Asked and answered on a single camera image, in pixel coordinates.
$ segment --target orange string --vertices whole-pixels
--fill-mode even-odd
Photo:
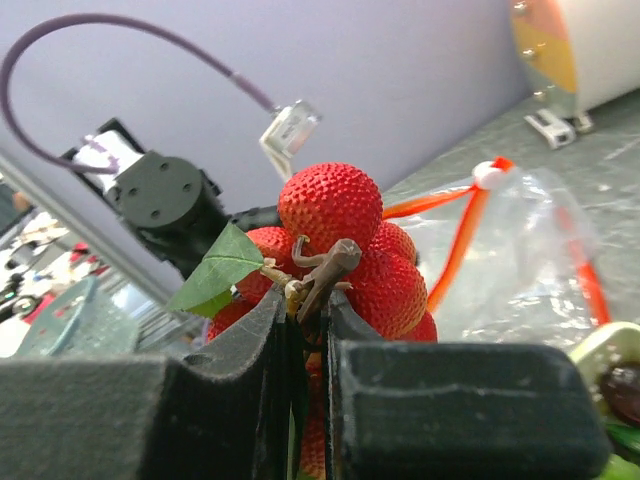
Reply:
[[[458,231],[456,232],[455,240],[453,241],[453,246],[449,252],[449,258],[447,258],[444,270],[427,297],[427,310],[429,310],[429,312],[434,313],[440,306],[440,303],[442,303],[442,300],[458,274],[467,250],[469,249],[469,245],[473,240],[473,235],[480,224],[480,220],[482,220],[482,214],[487,205],[487,200],[489,200],[489,192],[486,190],[477,189],[472,193],[469,203],[462,215],[462,221],[458,224]]]
[[[569,232],[570,236],[573,236],[575,233],[575,225],[569,212],[564,208],[558,208],[556,214],[561,227]],[[579,240],[572,238],[569,241],[568,248],[578,274],[578,281],[582,287],[582,293],[591,307],[591,313],[595,318],[596,326],[601,327],[602,325],[610,323],[611,315],[609,314],[609,307],[596,269],[591,262],[589,262]]]
[[[389,220],[390,218],[402,218],[409,215],[416,215],[418,213],[425,212],[435,207],[446,205],[449,202],[464,197],[469,193],[470,188],[465,188],[457,192],[442,192],[429,195],[428,197],[416,198],[414,200],[408,200],[406,202],[397,203],[391,207],[385,208],[382,212],[382,219]]]

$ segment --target white plastic clip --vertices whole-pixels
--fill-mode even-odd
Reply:
[[[320,120],[313,107],[301,100],[283,108],[260,137],[260,146],[285,182],[293,176],[291,159]]]
[[[473,183],[481,190],[494,190],[504,181],[506,172],[493,166],[493,162],[482,162],[473,167]]]
[[[526,115],[524,119],[547,139],[552,150],[565,147],[576,139],[573,126],[546,108],[534,115]]]

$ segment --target yellow label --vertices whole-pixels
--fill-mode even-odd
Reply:
[[[533,28],[524,20],[513,19],[513,33],[518,52],[533,50],[534,56],[524,60],[568,93],[578,89],[571,45],[565,40]]]

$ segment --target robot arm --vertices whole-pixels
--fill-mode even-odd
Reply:
[[[80,165],[117,168],[117,173],[77,175],[120,217],[126,228],[158,259],[183,278],[198,266],[227,222],[244,231],[280,226],[275,206],[229,215],[221,188],[187,160],[145,151],[117,120],[87,137],[63,158]]]
[[[282,302],[272,289],[184,361],[4,362],[0,477],[294,478]],[[561,352],[383,342],[339,292],[325,313],[327,479],[588,480],[605,465],[601,420]]]

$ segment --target plastic bag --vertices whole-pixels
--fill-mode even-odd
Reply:
[[[609,322],[594,230],[562,182],[514,167],[474,204],[481,190],[469,178],[385,210],[416,244],[439,340],[570,350]]]

